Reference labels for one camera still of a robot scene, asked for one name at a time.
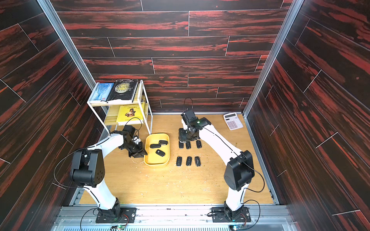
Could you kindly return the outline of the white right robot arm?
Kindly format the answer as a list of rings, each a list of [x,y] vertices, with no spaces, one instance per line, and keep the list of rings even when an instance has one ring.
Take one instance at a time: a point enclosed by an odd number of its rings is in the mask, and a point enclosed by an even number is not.
[[[238,216],[243,208],[245,190],[255,176],[252,154],[241,151],[224,138],[206,118],[198,118],[193,110],[181,114],[183,128],[179,130],[179,141],[202,140],[221,157],[225,163],[224,180],[228,195],[224,202],[224,213],[229,220]]]

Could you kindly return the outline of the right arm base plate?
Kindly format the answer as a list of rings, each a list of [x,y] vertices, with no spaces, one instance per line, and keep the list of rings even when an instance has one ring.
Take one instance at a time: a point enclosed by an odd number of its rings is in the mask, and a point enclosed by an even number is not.
[[[226,223],[226,222],[251,222],[249,209],[242,206],[236,211],[232,211],[229,207],[212,207],[211,212],[207,214],[211,217],[213,222]]]

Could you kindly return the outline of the black VW car key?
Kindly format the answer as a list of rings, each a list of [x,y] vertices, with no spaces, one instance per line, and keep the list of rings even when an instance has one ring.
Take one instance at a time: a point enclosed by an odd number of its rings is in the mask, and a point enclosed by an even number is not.
[[[159,155],[160,157],[164,157],[166,154],[165,154],[165,152],[163,152],[162,150],[160,150],[160,149],[158,149],[157,151],[156,151],[156,154],[157,155]]]

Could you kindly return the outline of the black silver Porsche key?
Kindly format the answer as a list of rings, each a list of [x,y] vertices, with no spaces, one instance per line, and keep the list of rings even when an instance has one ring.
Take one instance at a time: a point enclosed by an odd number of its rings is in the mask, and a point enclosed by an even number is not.
[[[167,140],[159,140],[159,144],[168,145],[168,141]]]

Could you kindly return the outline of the silver-edged car key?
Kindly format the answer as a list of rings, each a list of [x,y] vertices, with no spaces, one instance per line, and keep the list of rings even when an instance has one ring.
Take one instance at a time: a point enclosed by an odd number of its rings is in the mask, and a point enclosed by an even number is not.
[[[195,165],[196,165],[197,167],[200,167],[200,166],[201,166],[200,157],[195,157]]]

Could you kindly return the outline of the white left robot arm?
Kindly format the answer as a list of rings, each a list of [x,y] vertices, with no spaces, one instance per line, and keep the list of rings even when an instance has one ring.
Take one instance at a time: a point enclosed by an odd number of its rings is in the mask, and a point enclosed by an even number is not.
[[[71,180],[91,195],[97,203],[98,217],[103,220],[118,220],[122,216],[119,199],[105,183],[104,158],[116,148],[127,150],[129,157],[146,156],[143,142],[135,133],[136,129],[127,125],[101,142],[73,153]]]

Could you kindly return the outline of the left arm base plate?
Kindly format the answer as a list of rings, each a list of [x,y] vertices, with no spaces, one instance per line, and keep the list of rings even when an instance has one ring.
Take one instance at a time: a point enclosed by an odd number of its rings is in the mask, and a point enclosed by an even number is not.
[[[137,208],[120,208],[118,210],[98,210],[96,223],[134,223]]]

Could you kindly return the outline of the black three-button car key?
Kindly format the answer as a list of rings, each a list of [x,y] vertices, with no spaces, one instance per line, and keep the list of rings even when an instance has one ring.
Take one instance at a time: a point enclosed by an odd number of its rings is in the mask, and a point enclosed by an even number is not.
[[[192,164],[192,157],[187,157],[186,166],[191,166],[191,164]]]

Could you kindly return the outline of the dark grey car key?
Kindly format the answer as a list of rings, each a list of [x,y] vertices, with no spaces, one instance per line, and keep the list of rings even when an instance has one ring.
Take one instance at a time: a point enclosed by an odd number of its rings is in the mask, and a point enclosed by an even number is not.
[[[202,148],[202,144],[201,144],[200,140],[196,141],[196,146],[197,146],[198,149]]]

